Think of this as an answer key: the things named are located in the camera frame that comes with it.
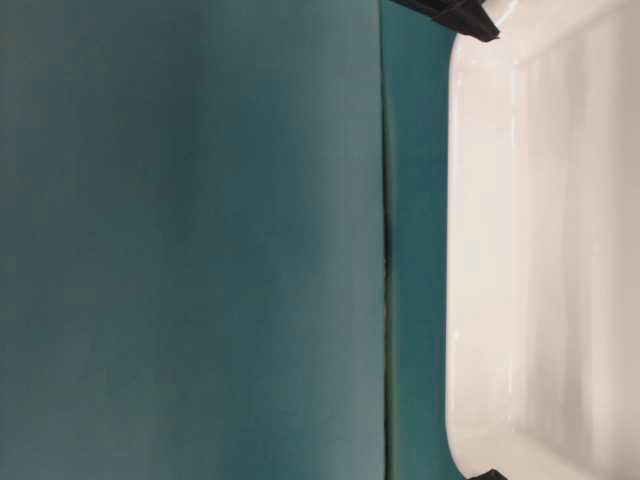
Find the teal background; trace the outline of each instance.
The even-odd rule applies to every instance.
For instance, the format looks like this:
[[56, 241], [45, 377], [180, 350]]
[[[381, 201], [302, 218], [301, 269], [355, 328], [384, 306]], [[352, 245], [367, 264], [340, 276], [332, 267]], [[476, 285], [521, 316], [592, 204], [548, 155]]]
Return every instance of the teal background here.
[[1, 478], [383, 478], [380, 85], [373, 0], [0, 4]]
[[392, 480], [459, 479], [445, 431], [447, 103], [453, 34], [382, 3]]

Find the white container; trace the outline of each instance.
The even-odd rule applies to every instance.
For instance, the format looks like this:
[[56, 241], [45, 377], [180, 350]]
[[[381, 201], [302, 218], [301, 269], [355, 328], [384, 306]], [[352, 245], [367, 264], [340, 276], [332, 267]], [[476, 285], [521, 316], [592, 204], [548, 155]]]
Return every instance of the white container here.
[[451, 63], [447, 430], [467, 476], [640, 479], [640, 1], [489, 0]]

